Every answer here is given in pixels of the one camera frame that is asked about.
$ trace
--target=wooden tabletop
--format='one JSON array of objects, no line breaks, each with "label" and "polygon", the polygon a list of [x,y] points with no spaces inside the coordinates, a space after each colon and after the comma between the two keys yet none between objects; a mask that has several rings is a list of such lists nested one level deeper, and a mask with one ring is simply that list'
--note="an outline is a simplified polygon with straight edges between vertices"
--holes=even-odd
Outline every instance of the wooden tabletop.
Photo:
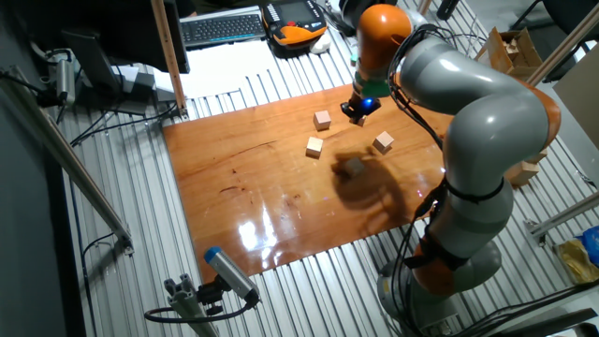
[{"label": "wooden tabletop", "polygon": [[[351,85],[202,118],[164,129],[170,160],[203,279],[204,253],[219,245],[248,274],[404,225],[443,178],[441,151],[390,98],[352,125],[340,104]],[[444,135],[451,117],[416,108]],[[329,130],[314,113],[328,110]],[[385,155],[372,146],[387,131]],[[324,140],[319,159],[309,137]],[[340,167],[358,157],[365,171]]]}]

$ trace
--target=metal grating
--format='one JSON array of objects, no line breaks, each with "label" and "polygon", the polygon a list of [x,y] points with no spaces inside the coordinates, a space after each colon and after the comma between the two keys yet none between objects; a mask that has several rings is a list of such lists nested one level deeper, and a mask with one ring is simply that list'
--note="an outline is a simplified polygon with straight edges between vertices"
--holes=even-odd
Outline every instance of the metal grating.
[{"label": "metal grating", "polygon": [[[433,1],[432,12],[439,3]],[[416,1],[409,0],[404,5],[416,8]],[[456,33],[467,34],[475,27],[474,34],[487,34],[464,2],[460,2],[451,20],[440,24]],[[349,60],[352,51],[356,51],[356,41],[343,39],[332,30],[328,34],[333,41],[329,52],[288,60],[273,58],[271,69],[247,77],[239,91],[188,100],[190,119],[351,83],[354,68]],[[469,41],[460,37],[458,47],[472,57],[481,45],[472,39],[470,46]],[[163,108],[150,107],[148,115]],[[139,119],[111,112],[102,116],[97,111],[77,111],[66,115],[61,129],[67,139],[74,139],[98,118],[103,119],[101,125]],[[175,118],[164,124],[179,122]],[[537,299],[571,285],[550,248],[537,247],[521,225],[526,217],[546,220],[592,193],[576,174],[572,156],[559,138],[548,150],[548,157],[540,163],[542,171],[529,185],[516,191],[512,218],[495,239],[504,257],[502,268],[484,285],[459,294],[460,314],[449,322],[454,331],[506,305]],[[86,256],[97,335],[193,336],[186,325],[159,325],[143,319],[144,311],[168,306],[162,284],[165,279],[187,272],[196,284],[200,283],[159,125],[140,123],[114,128],[86,140],[76,151],[129,225],[136,250],[133,256],[124,256],[113,250],[115,241],[109,238]],[[76,233],[77,213],[83,244],[110,233],[77,188],[74,207],[67,177],[66,193],[71,229]],[[598,220],[595,210],[586,212],[552,229],[549,237],[562,242]],[[222,336],[396,335],[399,326],[382,310],[375,282],[376,271],[395,256],[401,239],[402,231],[396,228],[254,275],[251,279],[258,285],[263,300],[257,310],[216,323],[216,327]],[[78,251],[77,241],[73,244]],[[78,256],[76,259],[80,271],[81,261]],[[86,329],[92,336],[81,271],[79,277]],[[222,305],[226,312],[241,308],[234,295],[225,296]]]}]

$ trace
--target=paper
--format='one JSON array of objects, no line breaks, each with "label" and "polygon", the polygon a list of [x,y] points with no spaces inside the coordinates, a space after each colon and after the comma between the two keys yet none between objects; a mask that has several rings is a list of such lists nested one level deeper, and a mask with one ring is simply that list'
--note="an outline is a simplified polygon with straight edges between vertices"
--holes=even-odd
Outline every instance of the paper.
[{"label": "paper", "polygon": [[117,69],[116,66],[112,66],[112,71],[114,74],[121,75],[119,74],[119,70],[121,70],[121,74],[123,74],[124,77],[123,91],[126,93],[131,93],[135,78],[138,76],[139,68],[136,66],[119,66]]},{"label": "paper", "polygon": [[[187,53],[189,74],[181,74],[187,98],[220,95],[240,90],[246,76],[276,66],[265,41],[248,41]],[[156,87],[173,92],[170,75],[153,70]]]}]

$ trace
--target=monitor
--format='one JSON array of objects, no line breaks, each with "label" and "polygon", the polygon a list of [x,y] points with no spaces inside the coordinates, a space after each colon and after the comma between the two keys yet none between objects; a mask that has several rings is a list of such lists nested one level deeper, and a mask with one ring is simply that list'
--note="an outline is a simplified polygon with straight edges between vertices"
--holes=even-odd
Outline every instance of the monitor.
[{"label": "monitor", "polygon": [[[150,0],[9,1],[24,31],[41,50],[73,51],[98,95],[83,105],[114,107],[123,86],[112,65],[142,63],[168,71]],[[177,5],[175,0],[164,3],[179,71],[188,73]],[[144,83],[152,87],[147,79]]]}]

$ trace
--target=black keyboard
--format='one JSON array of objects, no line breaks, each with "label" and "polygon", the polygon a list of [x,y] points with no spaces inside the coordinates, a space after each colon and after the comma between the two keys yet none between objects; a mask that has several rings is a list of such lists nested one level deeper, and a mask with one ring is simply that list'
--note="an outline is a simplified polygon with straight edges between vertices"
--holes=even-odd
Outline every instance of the black keyboard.
[{"label": "black keyboard", "polygon": [[186,49],[266,36],[257,14],[181,22],[181,28]]}]

